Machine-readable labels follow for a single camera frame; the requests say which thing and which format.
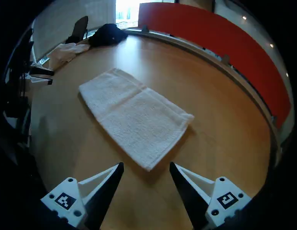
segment white wall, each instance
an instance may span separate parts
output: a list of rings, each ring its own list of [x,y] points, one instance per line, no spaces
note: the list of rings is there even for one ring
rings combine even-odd
[[[266,30],[263,28],[263,26],[234,3],[230,1],[216,0],[215,14],[226,18],[227,20],[247,32],[265,50],[265,52],[269,55],[269,57],[277,67],[278,72],[280,73],[284,85],[287,89],[291,103],[290,113],[279,130],[280,140],[281,142],[284,141],[292,131],[294,125],[294,103],[291,84],[289,78],[286,76],[286,66],[279,51],[277,50],[277,46],[268,35]]]
[[[115,23],[115,0],[56,0],[34,23],[34,52],[37,59],[65,41],[75,22],[89,17],[88,29]]]

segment crumpled cloth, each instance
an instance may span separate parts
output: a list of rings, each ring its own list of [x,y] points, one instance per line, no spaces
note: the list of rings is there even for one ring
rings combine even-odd
[[[59,44],[54,50],[52,50],[47,57],[49,58],[48,68],[56,70],[63,64],[70,62],[77,54],[87,51],[90,45],[75,43]]]

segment folded towel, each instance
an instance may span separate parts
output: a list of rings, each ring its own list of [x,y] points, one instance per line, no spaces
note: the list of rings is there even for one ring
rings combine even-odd
[[[97,121],[147,171],[171,150],[194,118],[120,69],[84,83],[79,91]]]

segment screw hole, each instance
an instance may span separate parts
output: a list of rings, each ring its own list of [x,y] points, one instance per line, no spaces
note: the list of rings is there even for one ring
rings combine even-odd
[[[69,220],[66,217],[62,217],[61,220],[63,220],[64,222],[68,223]]]
[[[218,210],[217,209],[212,210],[211,214],[212,215],[218,215]]]
[[[77,217],[79,217],[79,216],[81,216],[81,212],[78,211],[78,210],[76,210],[76,211],[74,211],[74,215],[77,216]]]

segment window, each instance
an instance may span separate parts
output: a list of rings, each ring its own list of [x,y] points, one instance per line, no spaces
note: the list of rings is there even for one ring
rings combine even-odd
[[[169,2],[175,0],[117,0],[115,10],[115,22],[120,29],[137,27],[140,3]]]

